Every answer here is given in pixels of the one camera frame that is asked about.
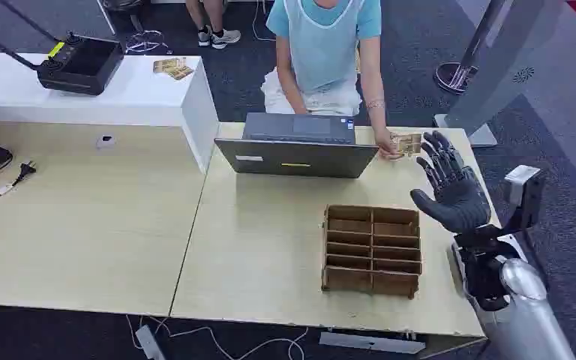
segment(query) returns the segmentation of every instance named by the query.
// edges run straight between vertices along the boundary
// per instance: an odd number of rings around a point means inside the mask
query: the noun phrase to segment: person
[[[223,49],[229,44],[238,42],[242,37],[238,30],[226,30],[222,27],[222,13],[224,12],[222,1],[204,0],[204,8],[211,20],[210,25],[205,24],[200,0],[186,1],[187,10],[197,27],[197,44],[201,47],[213,46],[215,49]]]
[[[266,26],[277,39],[277,67],[262,85],[266,112],[357,115],[358,43],[374,139],[393,155],[380,71],[380,0],[277,0]]]

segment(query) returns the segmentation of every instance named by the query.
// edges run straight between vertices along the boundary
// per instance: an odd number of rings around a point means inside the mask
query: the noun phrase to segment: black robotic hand
[[[416,162],[423,167],[433,187],[436,201],[419,189],[410,195],[418,208],[453,233],[468,233],[489,222],[491,208],[476,174],[463,161],[454,146],[441,133],[424,133],[422,149],[433,166],[424,158]]]

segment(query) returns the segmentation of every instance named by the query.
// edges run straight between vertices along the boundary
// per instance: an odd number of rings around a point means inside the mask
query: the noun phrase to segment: cardboard organizer
[[[417,211],[329,205],[323,236],[323,290],[414,298],[422,273]]]

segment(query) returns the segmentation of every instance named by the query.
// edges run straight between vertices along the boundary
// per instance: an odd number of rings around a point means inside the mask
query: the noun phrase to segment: paper money
[[[193,73],[193,69],[188,66],[184,67],[174,67],[173,69],[167,70],[167,74],[175,80],[184,79],[187,75]]]
[[[183,68],[186,66],[186,58],[167,58],[153,61],[154,74],[166,73],[168,70]]]
[[[407,135],[392,133],[391,141],[399,154],[412,156],[421,153],[422,135],[420,133]]]

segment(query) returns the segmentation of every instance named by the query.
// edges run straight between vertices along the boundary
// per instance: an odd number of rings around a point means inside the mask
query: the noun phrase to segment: blue t-shirt
[[[288,14],[283,0],[276,0],[266,26],[277,36],[288,38]],[[297,0],[303,4],[305,13],[322,26],[331,25],[344,12],[350,0],[339,0],[332,9],[325,9],[317,5],[314,0]],[[381,35],[381,1],[364,0],[363,7],[358,13],[357,35],[360,40]]]

